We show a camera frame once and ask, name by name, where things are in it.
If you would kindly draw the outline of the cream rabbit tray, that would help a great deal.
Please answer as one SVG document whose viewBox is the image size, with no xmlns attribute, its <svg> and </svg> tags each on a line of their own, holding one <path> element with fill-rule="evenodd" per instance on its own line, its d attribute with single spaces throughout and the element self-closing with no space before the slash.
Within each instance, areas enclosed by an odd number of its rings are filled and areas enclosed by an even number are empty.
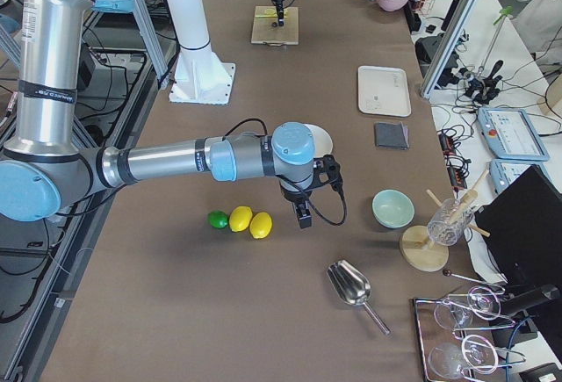
<svg viewBox="0 0 562 382">
<path fill-rule="evenodd" d="M 357 70 L 360 112 L 408 117 L 411 114 L 407 74 L 401 68 L 360 66 Z"/>
</svg>

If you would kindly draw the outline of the yellow plastic knife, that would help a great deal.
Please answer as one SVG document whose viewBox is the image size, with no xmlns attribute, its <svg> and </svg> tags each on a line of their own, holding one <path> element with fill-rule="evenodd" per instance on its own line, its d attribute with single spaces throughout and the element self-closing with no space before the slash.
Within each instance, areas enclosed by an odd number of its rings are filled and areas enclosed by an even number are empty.
<svg viewBox="0 0 562 382">
<path fill-rule="evenodd" d="M 276 18 L 276 17 L 277 17 L 276 12 L 265 11 L 265 12 L 255 14 L 255 18 Z"/>
</svg>

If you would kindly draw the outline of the wooden cutting board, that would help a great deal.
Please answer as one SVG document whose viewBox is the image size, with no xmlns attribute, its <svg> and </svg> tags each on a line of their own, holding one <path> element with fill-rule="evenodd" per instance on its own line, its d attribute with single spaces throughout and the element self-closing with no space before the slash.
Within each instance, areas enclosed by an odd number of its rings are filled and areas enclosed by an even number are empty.
<svg viewBox="0 0 562 382">
<path fill-rule="evenodd" d="M 255 18 L 256 13 L 276 12 L 272 6 L 257 5 L 254 12 L 254 20 L 250 42 L 256 45 L 269 46 L 296 46 L 299 44 L 299 8 L 285 8 L 285 25 L 272 27 L 277 18 Z"/>
</svg>

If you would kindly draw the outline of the yellow lemon lower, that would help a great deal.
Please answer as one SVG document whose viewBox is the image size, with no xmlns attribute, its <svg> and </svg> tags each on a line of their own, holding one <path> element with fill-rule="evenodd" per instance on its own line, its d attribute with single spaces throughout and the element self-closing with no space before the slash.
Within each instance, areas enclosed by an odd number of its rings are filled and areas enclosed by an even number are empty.
<svg viewBox="0 0 562 382">
<path fill-rule="evenodd" d="M 267 212 L 259 212 L 250 221 L 249 232 L 254 239 L 266 238 L 272 229 L 273 221 Z"/>
</svg>

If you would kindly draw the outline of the yellow lemon upper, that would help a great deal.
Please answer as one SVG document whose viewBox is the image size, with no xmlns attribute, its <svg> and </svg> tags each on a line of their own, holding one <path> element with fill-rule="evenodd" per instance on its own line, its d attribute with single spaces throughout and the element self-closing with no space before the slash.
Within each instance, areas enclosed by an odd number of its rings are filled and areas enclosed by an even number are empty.
<svg viewBox="0 0 562 382">
<path fill-rule="evenodd" d="M 252 209 L 246 205 L 239 205 L 230 213 L 228 225 L 233 232 L 242 232 L 249 227 L 252 219 Z"/>
</svg>

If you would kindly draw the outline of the green lime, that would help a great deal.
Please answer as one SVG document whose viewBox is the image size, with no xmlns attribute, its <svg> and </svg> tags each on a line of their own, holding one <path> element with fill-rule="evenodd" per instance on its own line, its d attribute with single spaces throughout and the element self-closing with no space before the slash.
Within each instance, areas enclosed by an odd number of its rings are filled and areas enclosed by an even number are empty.
<svg viewBox="0 0 562 382">
<path fill-rule="evenodd" d="M 229 216 L 221 210 L 214 210 L 207 214 L 207 221 L 210 226 L 222 229 L 229 225 Z"/>
</svg>

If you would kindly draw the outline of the metal scoop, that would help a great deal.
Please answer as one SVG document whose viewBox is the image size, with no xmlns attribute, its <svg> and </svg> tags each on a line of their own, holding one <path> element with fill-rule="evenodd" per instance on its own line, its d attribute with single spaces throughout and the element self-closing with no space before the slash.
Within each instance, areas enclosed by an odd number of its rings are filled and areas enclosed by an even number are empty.
<svg viewBox="0 0 562 382">
<path fill-rule="evenodd" d="M 347 260 L 331 263 L 327 268 L 328 278 L 340 299 L 350 306 L 362 306 L 384 335 L 391 329 L 369 304 L 371 284 L 368 278 Z"/>
</svg>

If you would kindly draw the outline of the clear glass cup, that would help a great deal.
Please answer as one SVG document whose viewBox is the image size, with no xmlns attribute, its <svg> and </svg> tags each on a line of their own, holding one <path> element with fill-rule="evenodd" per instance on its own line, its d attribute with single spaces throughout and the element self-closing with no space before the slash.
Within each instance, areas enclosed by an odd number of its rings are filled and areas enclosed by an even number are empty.
<svg viewBox="0 0 562 382">
<path fill-rule="evenodd" d="M 470 207 L 448 198 L 428 223 L 429 239 L 443 246 L 452 246 L 464 234 L 472 219 Z"/>
</svg>

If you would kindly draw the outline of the wine glass upper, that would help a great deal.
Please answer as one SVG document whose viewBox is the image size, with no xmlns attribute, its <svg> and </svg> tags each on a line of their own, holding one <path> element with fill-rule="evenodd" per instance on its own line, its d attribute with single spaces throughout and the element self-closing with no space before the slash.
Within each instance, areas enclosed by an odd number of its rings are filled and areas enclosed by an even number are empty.
<svg viewBox="0 0 562 382">
<path fill-rule="evenodd" d="M 464 329 L 474 318 L 493 321 L 501 311 L 497 295 L 485 286 L 474 286 L 466 293 L 451 293 L 436 303 L 434 318 L 445 329 Z"/>
</svg>

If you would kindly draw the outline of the wine glass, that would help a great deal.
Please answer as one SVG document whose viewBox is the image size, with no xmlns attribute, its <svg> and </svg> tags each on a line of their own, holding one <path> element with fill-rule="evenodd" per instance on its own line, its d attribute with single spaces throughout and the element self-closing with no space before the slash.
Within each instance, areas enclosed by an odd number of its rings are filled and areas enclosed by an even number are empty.
<svg viewBox="0 0 562 382">
<path fill-rule="evenodd" d="M 451 293 L 436 303 L 434 318 L 445 329 L 464 329 L 474 318 L 493 321 L 501 311 L 497 295 L 485 286 L 474 286 L 466 293 Z"/>
<path fill-rule="evenodd" d="M 467 335 L 460 344 L 443 342 L 429 352 L 430 370 L 448 380 L 482 381 L 498 367 L 494 346 L 481 335 Z"/>
</svg>

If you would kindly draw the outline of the blue teach pendant lower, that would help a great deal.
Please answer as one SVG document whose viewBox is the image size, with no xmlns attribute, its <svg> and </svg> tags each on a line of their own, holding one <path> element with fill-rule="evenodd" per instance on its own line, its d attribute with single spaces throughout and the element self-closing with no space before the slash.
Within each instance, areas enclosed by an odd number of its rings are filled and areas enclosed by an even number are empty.
<svg viewBox="0 0 562 382">
<path fill-rule="evenodd" d="M 493 159 L 489 163 L 489 174 L 492 179 L 494 191 L 501 194 L 505 191 L 526 169 L 537 166 L 541 171 L 545 171 L 544 166 L 539 162 L 518 161 L 507 159 Z"/>
</svg>

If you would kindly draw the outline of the blue teach pendant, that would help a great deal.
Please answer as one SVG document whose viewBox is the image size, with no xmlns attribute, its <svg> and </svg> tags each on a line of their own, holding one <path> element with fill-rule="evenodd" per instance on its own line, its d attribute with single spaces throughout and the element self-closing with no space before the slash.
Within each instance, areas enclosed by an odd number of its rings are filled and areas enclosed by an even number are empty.
<svg viewBox="0 0 562 382">
<path fill-rule="evenodd" d="M 481 107 L 478 122 L 496 157 L 547 162 L 550 155 L 523 109 Z"/>
<path fill-rule="evenodd" d="M 489 163 L 489 174 L 492 179 L 494 191 L 501 194 L 505 191 L 526 169 L 537 166 L 541 171 L 545 171 L 544 166 L 539 162 L 518 161 L 507 159 L 493 159 Z"/>
</svg>

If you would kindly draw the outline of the wine glass lower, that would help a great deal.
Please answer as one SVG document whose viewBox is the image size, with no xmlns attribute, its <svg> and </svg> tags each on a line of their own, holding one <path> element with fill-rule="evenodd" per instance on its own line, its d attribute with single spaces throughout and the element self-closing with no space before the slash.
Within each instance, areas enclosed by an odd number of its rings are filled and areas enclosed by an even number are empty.
<svg viewBox="0 0 562 382">
<path fill-rule="evenodd" d="M 481 335 L 467 335 L 460 344 L 443 342 L 429 352 L 430 370 L 448 380 L 482 381 L 498 367 L 494 346 Z"/>
</svg>

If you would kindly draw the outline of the blue teach pendant upper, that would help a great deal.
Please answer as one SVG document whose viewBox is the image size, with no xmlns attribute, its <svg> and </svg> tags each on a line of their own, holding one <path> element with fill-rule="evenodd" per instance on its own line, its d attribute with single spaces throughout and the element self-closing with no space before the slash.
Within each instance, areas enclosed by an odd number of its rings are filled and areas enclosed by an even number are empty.
<svg viewBox="0 0 562 382">
<path fill-rule="evenodd" d="M 547 162 L 550 155 L 523 109 L 481 107 L 478 122 L 496 157 Z"/>
</svg>

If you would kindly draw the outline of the aluminium frame post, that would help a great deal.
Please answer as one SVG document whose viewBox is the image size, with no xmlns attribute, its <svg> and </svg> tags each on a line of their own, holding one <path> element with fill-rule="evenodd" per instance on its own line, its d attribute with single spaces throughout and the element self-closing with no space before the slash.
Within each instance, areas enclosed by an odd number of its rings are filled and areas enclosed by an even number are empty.
<svg viewBox="0 0 562 382">
<path fill-rule="evenodd" d="M 455 48 L 458 38 L 464 29 L 465 22 L 470 17 L 473 8 L 478 0 L 459 0 L 458 6 L 449 22 L 449 26 L 445 31 L 442 41 L 436 50 L 436 54 L 430 63 L 429 70 L 423 78 L 420 95 L 425 99 L 429 99 L 434 90 L 438 78 L 450 58 Z"/>
</svg>

